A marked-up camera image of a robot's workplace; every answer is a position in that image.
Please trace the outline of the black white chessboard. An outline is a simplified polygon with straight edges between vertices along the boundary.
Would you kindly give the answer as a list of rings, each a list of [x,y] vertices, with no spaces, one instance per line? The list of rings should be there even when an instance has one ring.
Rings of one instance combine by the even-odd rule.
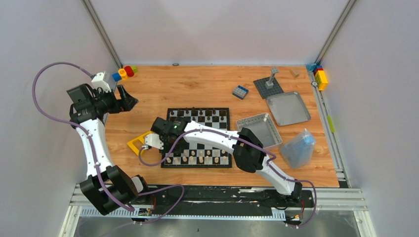
[[[167,120],[175,121],[177,117],[184,117],[190,121],[195,121],[201,125],[220,129],[220,130],[230,130],[230,110],[229,108],[168,108],[167,110]],[[173,161],[174,157],[179,157],[180,164],[166,164],[163,162],[161,164],[161,168],[198,168],[198,167],[205,167],[205,168],[231,168],[232,167],[232,155],[226,152],[226,157],[228,158],[228,162],[224,163],[222,158],[224,156],[221,155],[220,148],[212,147],[210,145],[200,144],[200,143],[188,143],[184,145],[184,149],[189,152],[195,150],[196,152],[196,164],[188,164],[182,163],[182,157],[184,157],[183,153],[174,154],[171,153],[168,158],[171,158]],[[198,150],[204,150],[204,163],[200,164],[198,159]],[[211,150],[210,162],[206,163],[206,151]],[[214,155],[214,150],[219,150],[219,155]],[[214,164],[213,158],[219,157],[220,164]]]

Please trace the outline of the metal tin box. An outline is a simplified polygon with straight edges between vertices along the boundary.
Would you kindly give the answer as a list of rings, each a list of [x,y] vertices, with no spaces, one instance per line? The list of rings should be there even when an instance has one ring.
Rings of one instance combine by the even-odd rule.
[[[269,113],[263,113],[236,121],[237,130],[250,129],[266,150],[278,149],[282,138]]]

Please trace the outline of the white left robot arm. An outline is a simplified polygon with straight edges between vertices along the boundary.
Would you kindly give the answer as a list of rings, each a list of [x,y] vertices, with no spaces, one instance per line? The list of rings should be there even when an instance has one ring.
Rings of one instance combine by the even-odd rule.
[[[104,116],[129,112],[138,103],[123,85],[117,85],[117,90],[120,98],[113,91],[93,89],[87,83],[67,90],[73,102],[69,122],[82,140],[87,163],[86,180],[80,183],[80,189],[102,215],[118,208],[133,212],[131,201],[145,204],[151,199],[151,190],[144,186],[144,179],[139,175],[129,177],[110,156]]]

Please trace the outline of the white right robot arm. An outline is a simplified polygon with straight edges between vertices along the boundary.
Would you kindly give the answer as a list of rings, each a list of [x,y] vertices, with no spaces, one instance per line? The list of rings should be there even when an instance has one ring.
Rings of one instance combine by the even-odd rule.
[[[276,155],[248,128],[240,131],[220,130],[204,126],[187,118],[174,121],[157,117],[151,131],[163,144],[162,153],[181,153],[187,143],[199,143],[224,150],[234,157],[236,166],[247,173],[256,173],[267,180],[282,195],[283,202],[295,206],[302,199],[302,184],[287,175],[275,163]]]

